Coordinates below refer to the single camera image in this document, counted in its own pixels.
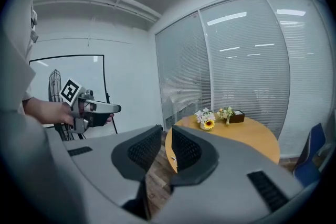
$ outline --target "baseboard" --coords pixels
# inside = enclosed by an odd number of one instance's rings
[[[298,154],[280,154],[280,159],[286,159],[286,158],[298,158],[300,155]]]

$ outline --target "sunflower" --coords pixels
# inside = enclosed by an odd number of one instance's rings
[[[213,120],[207,120],[206,122],[204,122],[204,128],[206,129],[211,129],[215,126],[215,121]]]

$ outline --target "yellow tabletop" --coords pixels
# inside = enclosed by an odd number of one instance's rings
[[[279,144],[269,128],[247,117],[245,117],[244,122],[226,125],[223,120],[218,118],[217,114],[215,116],[215,126],[207,131],[208,133],[243,142],[255,148],[276,164],[279,163]],[[196,115],[185,117],[178,121],[176,125],[201,130]],[[177,173],[177,162],[172,158],[175,158],[172,150],[172,129],[167,133],[165,148],[169,163]]]

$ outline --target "brown box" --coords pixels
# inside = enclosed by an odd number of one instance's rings
[[[240,111],[240,110],[234,110],[234,112],[240,112],[241,114],[237,115],[233,115],[230,117],[230,123],[239,123],[239,122],[244,122],[244,119],[245,119],[245,114]]]

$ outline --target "floor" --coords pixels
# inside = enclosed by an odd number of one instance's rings
[[[168,201],[171,195],[169,182],[175,174],[165,153],[165,138],[166,133],[163,132],[161,137],[161,149],[146,175],[147,197],[152,217],[159,212]],[[317,167],[322,164],[327,153],[328,152],[324,153],[321,157],[314,157],[313,161]],[[298,158],[281,159],[279,165],[292,173],[297,160]]]

